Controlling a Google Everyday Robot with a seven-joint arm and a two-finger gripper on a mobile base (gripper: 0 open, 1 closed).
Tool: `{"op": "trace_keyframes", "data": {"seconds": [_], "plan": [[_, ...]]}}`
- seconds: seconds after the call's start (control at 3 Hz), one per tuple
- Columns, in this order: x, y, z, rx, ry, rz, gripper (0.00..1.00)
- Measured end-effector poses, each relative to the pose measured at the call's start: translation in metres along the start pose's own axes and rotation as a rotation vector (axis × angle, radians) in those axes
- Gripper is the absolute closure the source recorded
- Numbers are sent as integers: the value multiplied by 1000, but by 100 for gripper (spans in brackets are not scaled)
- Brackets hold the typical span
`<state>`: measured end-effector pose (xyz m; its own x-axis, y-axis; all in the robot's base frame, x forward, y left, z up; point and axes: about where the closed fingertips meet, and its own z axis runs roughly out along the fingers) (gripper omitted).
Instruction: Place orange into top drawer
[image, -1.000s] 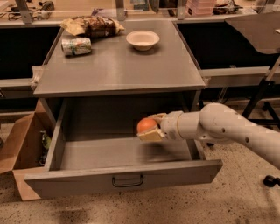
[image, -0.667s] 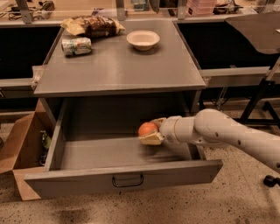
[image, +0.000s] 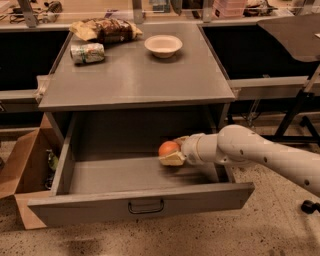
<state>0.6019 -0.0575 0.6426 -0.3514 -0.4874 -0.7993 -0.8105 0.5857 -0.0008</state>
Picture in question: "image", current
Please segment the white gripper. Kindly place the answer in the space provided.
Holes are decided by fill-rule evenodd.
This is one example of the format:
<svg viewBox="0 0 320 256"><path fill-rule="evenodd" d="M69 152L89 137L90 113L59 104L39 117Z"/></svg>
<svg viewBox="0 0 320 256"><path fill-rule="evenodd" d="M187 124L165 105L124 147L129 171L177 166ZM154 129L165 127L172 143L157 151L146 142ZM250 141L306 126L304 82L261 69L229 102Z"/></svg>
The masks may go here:
<svg viewBox="0 0 320 256"><path fill-rule="evenodd" d="M203 133L191 136L181 136L173 139L175 143L181 146L181 152L176 151L159 157L159 161L164 166L182 166L186 161L189 164L203 164L203 160L198 153L198 142L203 137Z"/></svg>

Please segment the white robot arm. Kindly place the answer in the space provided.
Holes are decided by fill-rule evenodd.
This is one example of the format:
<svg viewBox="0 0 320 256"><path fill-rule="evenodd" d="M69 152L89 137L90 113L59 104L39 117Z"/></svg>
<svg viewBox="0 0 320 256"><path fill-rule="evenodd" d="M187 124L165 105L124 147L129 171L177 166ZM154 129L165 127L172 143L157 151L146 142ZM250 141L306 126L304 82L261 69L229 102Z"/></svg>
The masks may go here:
<svg viewBox="0 0 320 256"><path fill-rule="evenodd" d="M263 165L310 193L320 196L320 155L269 141L254 131L228 125L215 134L198 133L161 144L163 166Z"/></svg>

